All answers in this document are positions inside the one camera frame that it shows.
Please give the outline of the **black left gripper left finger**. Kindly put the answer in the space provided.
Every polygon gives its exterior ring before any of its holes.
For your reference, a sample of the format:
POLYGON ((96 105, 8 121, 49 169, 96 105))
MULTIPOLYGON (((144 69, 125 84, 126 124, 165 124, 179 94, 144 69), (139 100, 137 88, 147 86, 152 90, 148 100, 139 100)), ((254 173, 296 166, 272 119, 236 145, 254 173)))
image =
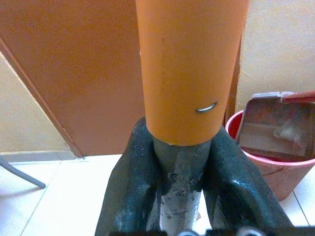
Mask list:
POLYGON ((159 232, 162 177, 153 138, 141 118, 111 172, 95 235, 159 232))

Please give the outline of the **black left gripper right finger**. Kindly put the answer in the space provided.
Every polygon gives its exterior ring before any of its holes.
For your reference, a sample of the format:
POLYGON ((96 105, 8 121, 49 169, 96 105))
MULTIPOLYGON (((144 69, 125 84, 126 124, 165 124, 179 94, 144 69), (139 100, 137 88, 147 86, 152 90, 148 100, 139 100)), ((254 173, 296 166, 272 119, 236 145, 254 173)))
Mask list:
POLYGON ((211 141, 202 189, 215 230, 293 227, 259 169, 223 127, 211 141))

